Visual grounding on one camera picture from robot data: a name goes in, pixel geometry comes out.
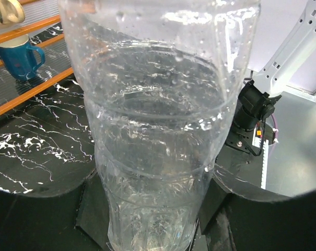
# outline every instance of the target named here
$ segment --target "marble countertop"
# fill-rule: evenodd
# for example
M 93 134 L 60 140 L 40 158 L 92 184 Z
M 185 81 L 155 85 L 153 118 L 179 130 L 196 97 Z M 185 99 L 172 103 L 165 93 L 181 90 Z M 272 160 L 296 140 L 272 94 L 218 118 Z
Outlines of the marble countertop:
M 60 33 L 56 24 L 31 42 Z M 48 77 L 39 74 L 38 83 Z M 23 83 L 16 95 L 34 86 Z M 5 192 L 53 196 L 71 190 L 93 172 L 93 153 L 83 91 L 73 75 L 0 116 L 0 190 Z

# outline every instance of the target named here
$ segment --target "gold object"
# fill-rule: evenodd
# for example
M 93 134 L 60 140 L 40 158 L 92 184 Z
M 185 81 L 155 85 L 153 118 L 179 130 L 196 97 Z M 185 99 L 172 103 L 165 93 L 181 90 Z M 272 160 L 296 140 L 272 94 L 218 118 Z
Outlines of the gold object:
M 19 24 L 26 16 L 17 0 L 0 0 L 0 28 Z

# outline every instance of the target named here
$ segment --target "mug handle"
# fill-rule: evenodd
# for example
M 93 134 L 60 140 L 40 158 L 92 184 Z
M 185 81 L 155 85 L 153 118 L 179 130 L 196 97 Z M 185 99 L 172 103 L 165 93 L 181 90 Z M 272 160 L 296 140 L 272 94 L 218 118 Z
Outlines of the mug handle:
M 13 7 L 15 8 L 17 15 L 15 16 L 14 13 L 8 13 L 7 18 L 9 21 L 19 24 L 26 19 L 26 15 L 24 14 L 24 10 L 22 5 L 17 0 L 7 0 Z
M 37 51 L 39 56 L 41 57 L 41 62 L 38 65 L 33 67 L 33 70 L 36 71 L 39 67 L 42 66 L 42 64 L 45 63 L 45 53 L 41 48 L 39 48 L 37 46 L 30 45 L 29 47 L 27 47 L 27 49 L 32 50 L 32 51 Z

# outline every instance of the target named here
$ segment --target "gray floor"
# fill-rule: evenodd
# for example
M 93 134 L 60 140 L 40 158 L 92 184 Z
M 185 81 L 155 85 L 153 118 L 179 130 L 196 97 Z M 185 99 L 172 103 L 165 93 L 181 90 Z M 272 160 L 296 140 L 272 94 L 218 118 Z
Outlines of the gray floor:
M 283 93 L 275 117 L 279 144 L 270 149 L 266 189 L 287 196 L 316 189 L 316 104 Z

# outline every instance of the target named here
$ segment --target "clear plastic bottle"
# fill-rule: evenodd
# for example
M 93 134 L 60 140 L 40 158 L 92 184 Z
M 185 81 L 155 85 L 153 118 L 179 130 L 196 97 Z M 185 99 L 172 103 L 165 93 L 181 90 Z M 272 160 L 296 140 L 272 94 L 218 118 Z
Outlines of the clear plastic bottle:
M 59 0 L 115 251 L 184 251 L 232 121 L 260 0 Z

